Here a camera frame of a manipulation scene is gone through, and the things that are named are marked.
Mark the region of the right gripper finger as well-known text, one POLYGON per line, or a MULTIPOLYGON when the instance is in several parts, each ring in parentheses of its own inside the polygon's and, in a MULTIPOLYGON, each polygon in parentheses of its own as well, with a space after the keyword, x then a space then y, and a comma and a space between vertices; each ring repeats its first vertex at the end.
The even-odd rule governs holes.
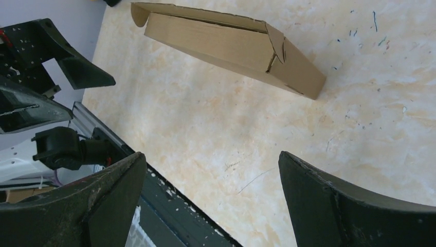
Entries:
POLYGON ((71 120, 72 110, 1 76, 1 134, 71 120))
POLYGON ((278 166, 298 246, 435 246, 435 207, 364 189, 287 151, 278 166))
POLYGON ((73 89, 113 86, 113 76, 100 69, 76 51, 61 35, 51 19, 38 19, 20 24, 37 24, 40 34, 73 89))
POLYGON ((146 175, 143 153, 60 188, 1 204, 1 246, 125 246, 146 175))

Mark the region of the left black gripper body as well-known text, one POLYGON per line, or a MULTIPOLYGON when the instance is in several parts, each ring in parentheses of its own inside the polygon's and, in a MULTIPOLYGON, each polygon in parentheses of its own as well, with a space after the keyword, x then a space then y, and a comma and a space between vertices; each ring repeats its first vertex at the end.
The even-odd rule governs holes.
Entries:
POLYGON ((1 28, 1 76, 43 96, 54 99, 61 88, 43 63, 54 58, 37 24, 1 28))

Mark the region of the brown cardboard box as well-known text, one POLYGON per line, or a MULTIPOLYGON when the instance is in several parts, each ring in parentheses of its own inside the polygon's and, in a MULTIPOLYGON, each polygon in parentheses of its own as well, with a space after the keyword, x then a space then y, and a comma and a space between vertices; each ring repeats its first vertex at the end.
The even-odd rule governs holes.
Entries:
POLYGON ((135 2, 145 36, 212 65, 315 100, 325 75, 262 20, 174 4, 135 2))

